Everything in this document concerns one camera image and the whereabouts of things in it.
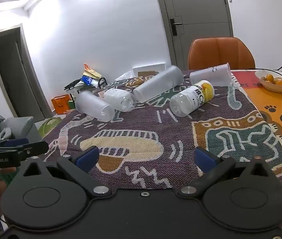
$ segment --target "orange chair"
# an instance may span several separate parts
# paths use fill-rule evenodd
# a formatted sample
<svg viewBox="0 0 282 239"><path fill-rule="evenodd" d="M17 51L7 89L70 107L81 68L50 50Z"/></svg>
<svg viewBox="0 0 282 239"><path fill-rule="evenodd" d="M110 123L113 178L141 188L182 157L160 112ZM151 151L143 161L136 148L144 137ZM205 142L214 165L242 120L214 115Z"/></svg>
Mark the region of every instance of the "orange chair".
<svg viewBox="0 0 282 239"><path fill-rule="evenodd" d="M200 38L192 42L188 55L190 70L229 63L232 70L255 68L255 61L245 44L235 37Z"/></svg>

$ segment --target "patterned tablecloth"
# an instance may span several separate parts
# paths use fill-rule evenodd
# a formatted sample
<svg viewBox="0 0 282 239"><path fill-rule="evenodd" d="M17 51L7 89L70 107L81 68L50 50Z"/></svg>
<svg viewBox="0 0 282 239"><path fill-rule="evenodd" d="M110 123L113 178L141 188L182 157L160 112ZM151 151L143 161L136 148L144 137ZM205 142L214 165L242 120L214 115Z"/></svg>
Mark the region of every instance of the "patterned tablecloth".
<svg viewBox="0 0 282 239"><path fill-rule="evenodd" d="M254 71L239 71L233 74L282 144L282 93L264 88Z"/></svg>
<svg viewBox="0 0 282 239"><path fill-rule="evenodd" d="M105 89L131 91L149 78L116 81ZM238 161L262 156L282 183L282 146L244 93L234 85L216 87L209 103L179 118L169 99L188 86L189 71L181 86L137 103L131 112L116 111L108 123L75 110L44 138L49 151L42 158L53 161L96 145L100 159L90 175L108 187L178 189L202 175L193 161L194 148L201 146Z"/></svg>

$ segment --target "bottle with yellow label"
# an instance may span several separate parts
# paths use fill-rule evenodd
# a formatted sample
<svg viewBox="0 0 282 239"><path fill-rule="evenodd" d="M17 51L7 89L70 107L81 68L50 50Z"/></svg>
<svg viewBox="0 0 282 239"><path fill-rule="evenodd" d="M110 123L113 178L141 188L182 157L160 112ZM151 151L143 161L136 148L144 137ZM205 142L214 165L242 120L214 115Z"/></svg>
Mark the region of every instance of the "bottle with yellow label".
<svg viewBox="0 0 282 239"><path fill-rule="evenodd" d="M214 87L206 80L196 83L170 99L170 108L178 117L186 117L214 97Z"/></svg>

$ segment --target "doorway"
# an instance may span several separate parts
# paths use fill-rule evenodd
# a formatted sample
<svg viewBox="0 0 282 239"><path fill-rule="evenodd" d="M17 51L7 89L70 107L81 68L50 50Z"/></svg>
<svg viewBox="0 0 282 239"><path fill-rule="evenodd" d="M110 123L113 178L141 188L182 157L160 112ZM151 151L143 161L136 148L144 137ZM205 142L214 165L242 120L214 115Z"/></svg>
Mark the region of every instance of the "doorway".
<svg viewBox="0 0 282 239"><path fill-rule="evenodd" d="M14 117L52 117L33 69L22 25L0 30L0 86Z"/></svg>
<svg viewBox="0 0 282 239"><path fill-rule="evenodd" d="M172 64L188 70L193 40L233 36L228 0L158 0Z"/></svg>

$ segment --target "screw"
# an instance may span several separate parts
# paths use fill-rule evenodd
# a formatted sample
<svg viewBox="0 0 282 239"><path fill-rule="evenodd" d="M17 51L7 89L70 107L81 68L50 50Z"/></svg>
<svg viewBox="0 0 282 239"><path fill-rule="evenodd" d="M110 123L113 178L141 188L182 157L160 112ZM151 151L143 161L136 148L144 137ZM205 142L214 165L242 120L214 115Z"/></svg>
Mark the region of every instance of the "screw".
<svg viewBox="0 0 282 239"><path fill-rule="evenodd" d="M109 191L109 188L106 186L97 186L93 189L96 194L105 194Z"/></svg>
<svg viewBox="0 0 282 239"><path fill-rule="evenodd" d="M150 196L150 193L144 191L144 192L141 193L141 196L142 197L148 197L148 196Z"/></svg>
<svg viewBox="0 0 282 239"><path fill-rule="evenodd" d="M196 188L192 186L185 186L181 189L183 194L194 194L196 192Z"/></svg>

